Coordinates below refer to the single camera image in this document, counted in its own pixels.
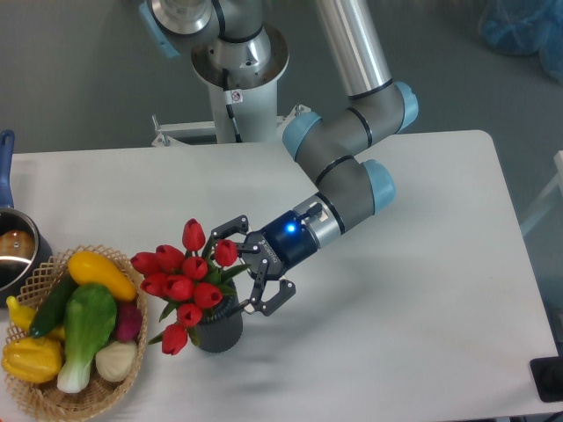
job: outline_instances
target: yellow bell pepper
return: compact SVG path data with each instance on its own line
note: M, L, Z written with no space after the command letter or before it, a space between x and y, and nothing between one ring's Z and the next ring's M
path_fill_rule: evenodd
M61 371L61 344L51 338L21 338L6 345L2 368L16 378L42 383L51 381Z

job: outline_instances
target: pot handle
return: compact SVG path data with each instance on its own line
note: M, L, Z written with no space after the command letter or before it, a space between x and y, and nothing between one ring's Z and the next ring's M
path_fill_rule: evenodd
M11 130L0 134L0 207L14 208L10 189L11 156L14 153L16 135Z

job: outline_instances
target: red tulip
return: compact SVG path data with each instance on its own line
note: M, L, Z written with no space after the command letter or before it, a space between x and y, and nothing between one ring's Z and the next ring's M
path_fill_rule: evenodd
M178 354L185 345L187 345L186 329L176 324L168 325L162 337L162 353L173 356Z
M165 284L166 279L168 279L168 274L166 273L154 273L143 280L141 283L141 289L147 292L149 295L156 297L165 297Z
M205 235L203 228L194 218L189 220L184 226L182 234L182 243L190 252L198 251L205 244Z
M194 295L194 282L184 274L169 275L166 279L164 293L176 302L184 302Z
M154 252L139 252L131 258L131 265L142 275L151 275L160 272L157 254Z
M182 272L192 280L201 280L208 273L208 263L200 257L189 257L182 264Z
M223 294L217 286L209 283L200 283L194 290L194 301L203 309L213 308L223 299Z
M157 247L157 261L160 269L165 273L172 274L179 271L184 263L184 254L169 244L162 244Z
M200 322L203 313L193 303L184 303L176 311L178 324L185 328L192 328Z
M215 247L215 261L220 266L232 266L237 260L237 246L229 239L221 239Z

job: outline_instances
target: white table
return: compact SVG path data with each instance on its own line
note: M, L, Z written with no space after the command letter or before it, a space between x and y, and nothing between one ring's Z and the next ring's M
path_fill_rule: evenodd
M442 421L560 411L529 369L556 355L492 140L393 136L362 153L398 196L288 273L297 294L245 315L227 353L149 346L124 399L98 421ZM54 250L105 244L129 256L181 246L241 214L259 229L315 192L281 145L117 149L14 158L16 208ZM251 280L238 278L242 295ZM161 301L150 302L150 335ZM0 313L0 329L7 314ZM0 418L28 420L4 392Z

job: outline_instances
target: cooking pot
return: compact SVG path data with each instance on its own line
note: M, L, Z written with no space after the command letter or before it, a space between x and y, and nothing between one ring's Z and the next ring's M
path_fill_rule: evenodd
M11 130L0 137L0 308L5 308L6 298L19 295L27 277L52 251L33 220L14 209L10 171L16 137Z

